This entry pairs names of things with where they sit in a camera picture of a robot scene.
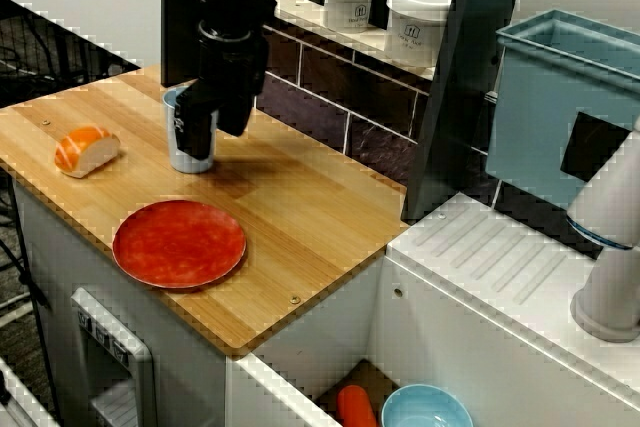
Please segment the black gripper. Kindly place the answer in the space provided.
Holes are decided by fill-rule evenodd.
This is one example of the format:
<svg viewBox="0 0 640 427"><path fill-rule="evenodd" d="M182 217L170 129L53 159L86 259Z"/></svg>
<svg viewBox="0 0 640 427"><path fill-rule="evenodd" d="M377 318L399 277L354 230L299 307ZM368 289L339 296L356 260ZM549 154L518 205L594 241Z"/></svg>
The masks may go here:
<svg viewBox="0 0 640 427"><path fill-rule="evenodd" d="M218 129L240 137L261 92L268 42L259 32L240 38L200 33L198 79L176 97L174 131L180 151L203 161L211 152L213 116Z"/></svg>

